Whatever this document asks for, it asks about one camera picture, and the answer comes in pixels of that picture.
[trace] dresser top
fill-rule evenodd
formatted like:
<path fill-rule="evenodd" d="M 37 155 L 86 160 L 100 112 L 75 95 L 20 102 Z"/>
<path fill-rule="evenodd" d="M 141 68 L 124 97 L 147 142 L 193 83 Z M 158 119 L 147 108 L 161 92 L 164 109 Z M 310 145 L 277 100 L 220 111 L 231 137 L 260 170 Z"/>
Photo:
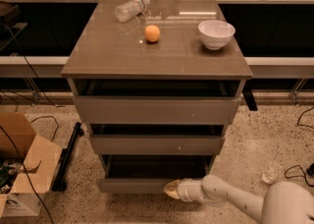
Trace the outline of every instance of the dresser top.
<path fill-rule="evenodd" d="M 129 0 L 100 0 L 62 71 L 73 79 L 242 80 L 252 73 L 233 38 L 220 50 L 207 49 L 198 25 L 224 16 L 213 0 L 150 0 L 143 15 L 125 23 L 115 8 Z M 145 40 L 156 25 L 160 38 Z"/>

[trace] box flap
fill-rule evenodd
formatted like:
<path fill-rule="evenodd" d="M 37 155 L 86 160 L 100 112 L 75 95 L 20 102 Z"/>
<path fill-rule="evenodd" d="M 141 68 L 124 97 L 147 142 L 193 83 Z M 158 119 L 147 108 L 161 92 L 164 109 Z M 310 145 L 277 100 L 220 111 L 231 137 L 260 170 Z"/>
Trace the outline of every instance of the box flap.
<path fill-rule="evenodd" d="M 28 173 L 34 189 L 39 194 L 50 190 L 53 176 L 62 152 L 62 147 L 56 143 L 36 135 L 24 161 L 28 169 L 40 166 L 35 174 Z M 20 173 L 11 188 L 10 193 L 33 193 L 25 173 Z"/>
<path fill-rule="evenodd" d="M 22 158 L 31 146 L 31 143 L 36 136 L 35 130 L 27 120 L 23 113 L 0 113 L 0 126 L 7 132 L 10 138 L 16 145 Z M 0 157 L 19 158 L 16 150 L 8 137 L 0 130 Z"/>
<path fill-rule="evenodd" d="M 6 206 L 7 195 L 0 195 L 0 217 L 2 216 L 4 207 Z"/>

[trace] cardboard box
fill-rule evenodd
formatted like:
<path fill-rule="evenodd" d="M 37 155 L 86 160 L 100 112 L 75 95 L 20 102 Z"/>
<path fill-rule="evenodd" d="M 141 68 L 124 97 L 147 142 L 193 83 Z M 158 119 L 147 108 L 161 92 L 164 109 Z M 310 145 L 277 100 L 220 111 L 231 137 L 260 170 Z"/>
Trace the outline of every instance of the cardboard box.
<path fill-rule="evenodd" d="M 62 148 L 37 135 L 22 113 L 0 113 L 0 126 L 15 143 L 27 170 L 40 163 L 36 173 L 28 175 L 34 189 L 44 199 L 51 188 Z M 12 143 L 0 129 L 0 158 L 18 157 Z M 18 174 L 7 195 L 0 195 L 0 217 L 37 216 L 41 206 L 25 173 Z"/>

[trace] white bowl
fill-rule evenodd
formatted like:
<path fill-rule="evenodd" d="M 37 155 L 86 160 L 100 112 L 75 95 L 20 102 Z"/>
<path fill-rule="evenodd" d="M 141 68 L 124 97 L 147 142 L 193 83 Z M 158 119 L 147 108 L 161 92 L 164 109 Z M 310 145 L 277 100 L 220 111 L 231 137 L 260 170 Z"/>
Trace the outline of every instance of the white bowl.
<path fill-rule="evenodd" d="M 211 50 L 227 45 L 236 32 L 231 24 L 220 20 L 204 21 L 198 25 L 198 30 L 201 41 Z"/>

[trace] speckled floor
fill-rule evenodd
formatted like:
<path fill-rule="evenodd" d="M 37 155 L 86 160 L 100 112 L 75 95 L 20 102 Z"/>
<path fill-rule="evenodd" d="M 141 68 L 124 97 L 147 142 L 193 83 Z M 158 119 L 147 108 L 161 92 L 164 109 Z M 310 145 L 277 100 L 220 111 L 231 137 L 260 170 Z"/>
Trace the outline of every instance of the speckled floor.
<path fill-rule="evenodd" d="M 221 154 L 217 157 L 212 174 L 218 175 L 233 186 L 263 196 L 268 185 L 261 180 L 262 169 L 270 161 L 285 169 L 299 164 L 304 169 L 314 162 L 314 130 L 297 127 L 300 114 L 314 105 L 312 93 L 299 95 L 299 106 L 287 99 L 286 93 L 254 93 L 259 110 L 251 112 L 241 105 L 234 123 L 227 131 Z M 0 112 L 12 112 L 16 105 L 1 93 Z M 30 106 L 23 98 L 19 112 L 29 120 L 53 115 L 60 129 L 54 142 L 66 147 L 73 127 L 79 121 L 76 108 L 67 100 L 59 100 L 66 107 L 51 105 Z M 302 124 L 313 125 L 314 111 L 302 117 Z M 38 133 L 50 139 L 55 125 L 50 120 L 33 123 Z M 93 153 L 88 134 L 79 138 L 67 173 L 68 188 L 63 193 L 48 193 L 45 203 L 55 223 L 254 223 L 229 203 L 214 208 L 197 202 L 182 202 L 166 195 L 107 195 L 101 194 L 96 179 L 104 172 L 98 157 Z M 311 193 L 302 179 L 294 180 Z M 0 219 L 1 224 L 50 223 L 42 209 L 38 217 L 10 217 Z"/>

